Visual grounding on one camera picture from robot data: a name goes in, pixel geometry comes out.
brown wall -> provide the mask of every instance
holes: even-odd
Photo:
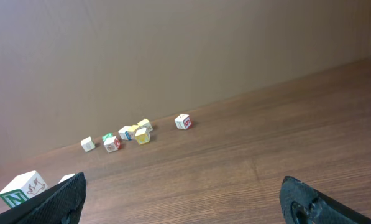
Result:
[[[0,163],[369,56],[366,0],[0,1]]]

wood grain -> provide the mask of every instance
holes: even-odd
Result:
[[[191,129],[156,120],[142,146],[76,144],[1,166],[0,190],[30,170],[48,185],[83,171],[81,223],[284,223],[292,175],[371,218],[371,59],[187,113]]]

